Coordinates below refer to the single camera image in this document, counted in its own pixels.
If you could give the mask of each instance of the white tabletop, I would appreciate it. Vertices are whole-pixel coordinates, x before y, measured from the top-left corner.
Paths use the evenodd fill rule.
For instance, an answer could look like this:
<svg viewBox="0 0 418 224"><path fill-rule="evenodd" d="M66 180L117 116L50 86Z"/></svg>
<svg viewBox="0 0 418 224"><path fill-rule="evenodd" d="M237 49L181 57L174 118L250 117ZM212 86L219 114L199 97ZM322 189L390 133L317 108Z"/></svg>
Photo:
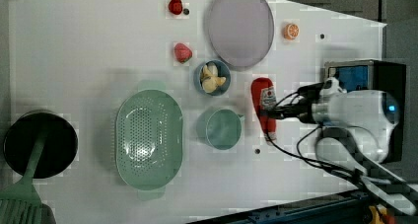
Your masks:
<svg viewBox="0 0 418 224"><path fill-rule="evenodd" d="M25 112L49 109L79 135L71 167L35 181L58 223L184 223L353 188L266 145L249 86L260 75L270 77L282 98L318 82L325 61L380 59L383 25L268 0L276 24L270 52L251 69L233 71L230 90L210 98L193 88L192 71L217 58L203 21L212 1L183 0L190 15L174 20L167 0L10 0L12 122ZM294 42L280 35L286 22L300 27ZM188 66L174 63L177 41L193 49ZM185 131L179 173L162 198L149 201L123 182L113 158L116 112L143 79L166 81L182 108ZM211 106L245 114L244 136L228 152L196 138L196 119ZM297 140L313 127L279 121L278 144L295 152ZM312 150L308 144L304 151Z"/></svg>

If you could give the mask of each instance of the red fruit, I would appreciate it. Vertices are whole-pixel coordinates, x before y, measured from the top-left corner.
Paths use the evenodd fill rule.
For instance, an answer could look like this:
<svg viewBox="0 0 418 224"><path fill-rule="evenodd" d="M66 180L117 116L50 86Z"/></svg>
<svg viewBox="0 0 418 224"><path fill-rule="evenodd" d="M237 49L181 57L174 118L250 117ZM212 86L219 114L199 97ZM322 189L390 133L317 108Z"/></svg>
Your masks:
<svg viewBox="0 0 418 224"><path fill-rule="evenodd" d="M174 54L175 58L177 58L178 62L185 63L187 60L193 56L191 49L189 49L185 44L178 43L174 47Z"/></svg>
<svg viewBox="0 0 418 224"><path fill-rule="evenodd" d="M169 4L169 10L170 12L172 12L174 15L179 15L182 12L182 4L181 4L181 0L172 0L170 1Z"/></svg>

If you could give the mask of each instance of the blue bowl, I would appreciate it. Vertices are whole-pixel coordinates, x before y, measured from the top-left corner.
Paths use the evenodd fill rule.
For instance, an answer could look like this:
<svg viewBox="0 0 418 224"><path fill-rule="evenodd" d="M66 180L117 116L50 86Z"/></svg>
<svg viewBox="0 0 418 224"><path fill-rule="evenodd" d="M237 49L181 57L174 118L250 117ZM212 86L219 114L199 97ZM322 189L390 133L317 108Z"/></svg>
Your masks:
<svg viewBox="0 0 418 224"><path fill-rule="evenodd" d="M218 68L218 77L225 77L227 78L227 81L224 83L224 85L222 85L221 87L218 87L214 92L212 93L206 93L203 90L202 87L202 83L200 82L200 74L202 73L203 67L210 63L213 62L215 63L216 67ZM196 87L197 91L199 91L202 94L205 95L210 95L210 96L221 96L223 95L225 92L227 92L228 88L230 87L231 84L231 73L230 73L230 69L228 68L228 66L220 61L220 60L210 60L207 61L205 63L200 64L195 70L194 70L194 86Z"/></svg>

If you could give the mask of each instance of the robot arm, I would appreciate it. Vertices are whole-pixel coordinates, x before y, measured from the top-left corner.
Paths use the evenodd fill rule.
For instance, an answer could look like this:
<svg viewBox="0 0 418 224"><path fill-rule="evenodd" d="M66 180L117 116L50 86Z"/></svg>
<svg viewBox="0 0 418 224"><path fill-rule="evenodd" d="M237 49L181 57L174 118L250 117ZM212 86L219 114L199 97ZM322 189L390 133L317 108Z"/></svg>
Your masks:
<svg viewBox="0 0 418 224"><path fill-rule="evenodd" d="M418 214L418 192L379 163L388 154L388 142L399 122L398 105L386 92L347 93L335 78L302 87L297 104L276 107L268 116L297 117L325 128L315 143L319 160L358 174L347 181L365 188L379 200L408 214Z"/></svg>

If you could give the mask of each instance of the green basket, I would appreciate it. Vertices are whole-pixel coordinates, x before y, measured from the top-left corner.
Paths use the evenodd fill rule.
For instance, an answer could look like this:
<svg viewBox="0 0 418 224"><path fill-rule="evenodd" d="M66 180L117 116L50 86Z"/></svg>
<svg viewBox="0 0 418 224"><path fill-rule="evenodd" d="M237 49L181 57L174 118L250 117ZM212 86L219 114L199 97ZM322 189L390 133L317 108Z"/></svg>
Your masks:
<svg viewBox="0 0 418 224"><path fill-rule="evenodd" d="M116 120L116 165L123 180L140 190L164 187L182 162L183 119L178 103L160 90L126 100Z"/></svg>

